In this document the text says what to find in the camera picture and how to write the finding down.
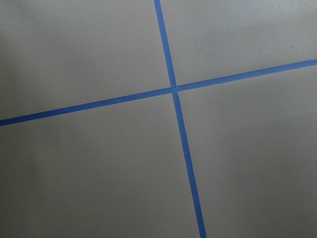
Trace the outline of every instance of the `gray floor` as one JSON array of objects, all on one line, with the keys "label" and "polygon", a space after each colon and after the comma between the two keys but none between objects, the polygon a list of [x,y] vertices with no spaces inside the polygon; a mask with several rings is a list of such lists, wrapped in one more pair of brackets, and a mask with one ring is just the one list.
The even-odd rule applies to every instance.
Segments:
[{"label": "gray floor", "polygon": [[[178,85],[317,58],[314,1],[161,6]],[[151,0],[0,9],[0,121],[170,87]],[[179,92],[207,237],[317,236],[316,75]],[[0,237],[200,237],[171,94],[0,126],[0,160]]]}]

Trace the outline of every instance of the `blue line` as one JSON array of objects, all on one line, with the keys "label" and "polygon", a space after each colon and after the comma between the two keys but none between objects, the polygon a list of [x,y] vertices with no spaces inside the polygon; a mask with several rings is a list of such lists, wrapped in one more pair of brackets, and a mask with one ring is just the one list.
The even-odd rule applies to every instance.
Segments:
[{"label": "blue line", "polygon": [[92,102],[92,103],[85,103],[85,104],[80,104],[80,105],[76,105],[72,107],[60,108],[60,109],[50,110],[50,111],[41,112],[41,113],[34,113],[34,114],[29,114],[29,115],[25,115],[21,117],[16,117],[16,118],[3,119],[3,120],[0,120],[0,126],[15,124],[15,123],[23,122],[23,121],[36,120],[40,118],[47,118],[47,117],[57,116],[57,115],[66,114],[66,113],[73,113],[73,112],[78,112],[78,111],[92,109],[92,108],[104,107],[108,105],[134,101],[134,100],[138,100],[142,98],[150,98],[150,97],[155,97],[155,96],[169,94],[169,93],[171,93],[171,88],[162,88],[162,89],[153,90],[149,92],[137,93],[137,94],[132,94],[132,95],[118,97],[118,98],[112,98],[112,99],[106,99],[106,100]]},{"label": "blue line", "polygon": [[180,138],[181,138],[181,142],[182,142],[183,153],[184,153],[184,158],[185,158],[185,163],[186,163],[189,185],[190,185],[190,189],[191,189],[192,197],[193,197],[193,202],[194,202],[194,208],[195,208],[196,219],[197,219],[197,223],[198,223],[199,234],[200,234],[201,238],[206,238],[207,236],[206,236],[206,230],[205,230],[205,225],[204,225],[204,219],[203,219],[202,209],[200,206],[197,185],[196,185],[196,180],[195,180],[195,175],[194,175],[194,169],[193,169],[192,159],[191,159],[187,135],[186,135],[183,113],[182,113],[182,109],[181,109],[181,105],[180,105],[180,101],[179,101],[179,96],[178,96],[178,92],[177,92],[174,68],[173,68],[172,58],[171,58],[171,54],[170,54],[170,50],[169,50],[167,33],[166,33],[166,29],[165,29],[164,18],[163,18],[163,13],[162,13],[160,1],[154,0],[154,5],[155,5],[156,13],[157,13],[157,18],[158,18],[158,24],[159,24],[158,27],[159,27],[160,36],[162,39],[162,45],[163,45],[163,50],[164,50],[164,55],[165,55],[167,72],[168,72],[169,82],[170,82],[172,95],[173,95],[173,101],[174,101],[174,107],[175,107],[176,118],[177,118],[177,123],[178,123],[178,129],[179,129]]},{"label": "blue line", "polygon": [[252,78],[252,77],[262,76],[262,75],[271,74],[271,73],[278,73],[278,72],[283,72],[283,71],[288,71],[288,70],[293,70],[293,69],[303,68],[303,67],[309,67],[314,65],[317,65],[317,59],[307,60],[307,61],[302,61],[297,63],[290,63],[290,64],[285,64],[285,65],[276,66],[272,68],[265,68],[265,69],[251,71],[251,72],[220,77],[220,78],[208,79],[208,80],[199,81],[195,83],[183,84],[183,85],[177,86],[177,91],[180,92],[180,91],[185,91],[185,90],[190,90],[195,88],[207,87],[207,86],[212,86],[216,84],[227,83],[231,81]]}]

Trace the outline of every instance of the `horizontal blue line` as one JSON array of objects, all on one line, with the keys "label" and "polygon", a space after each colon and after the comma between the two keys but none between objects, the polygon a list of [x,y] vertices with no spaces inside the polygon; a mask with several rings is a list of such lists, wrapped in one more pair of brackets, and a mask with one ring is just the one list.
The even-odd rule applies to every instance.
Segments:
[{"label": "horizontal blue line", "polygon": [[207,86],[212,86],[216,84],[227,83],[231,81],[252,78],[252,77],[262,76],[262,75],[271,74],[271,73],[278,73],[278,72],[283,72],[283,71],[288,71],[288,70],[293,70],[293,69],[303,68],[303,67],[308,67],[313,65],[317,65],[317,59],[307,60],[307,61],[302,61],[297,63],[290,63],[290,64],[285,64],[285,65],[271,67],[271,68],[259,69],[259,70],[255,70],[251,72],[239,73],[239,74],[224,76],[220,78],[213,78],[213,79],[203,80],[203,81],[194,82],[194,83],[183,84],[183,85],[177,86],[177,91],[181,92],[181,91],[186,91],[190,89],[207,87]]},{"label": "horizontal blue line", "polygon": [[80,105],[71,106],[67,108],[60,108],[60,109],[50,110],[50,111],[41,112],[41,113],[29,114],[29,115],[25,115],[21,117],[3,119],[3,120],[0,120],[0,126],[15,124],[15,123],[29,121],[29,120],[36,120],[40,118],[47,118],[47,117],[57,116],[61,114],[73,113],[73,112],[78,112],[78,111],[92,109],[92,108],[104,107],[108,105],[134,101],[134,100],[138,100],[142,98],[150,98],[150,97],[155,97],[155,96],[164,95],[168,93],[171,93],[171,88],[162,88],[162,89],[153,90],[153,91],[144,92],[144,93],[137,93],[137,94],[132,94],[132,95],[118,97],[118,98],[112,98],[112,99],[106,99],[106,100],[92,102],[92,103],[80,104]]}]

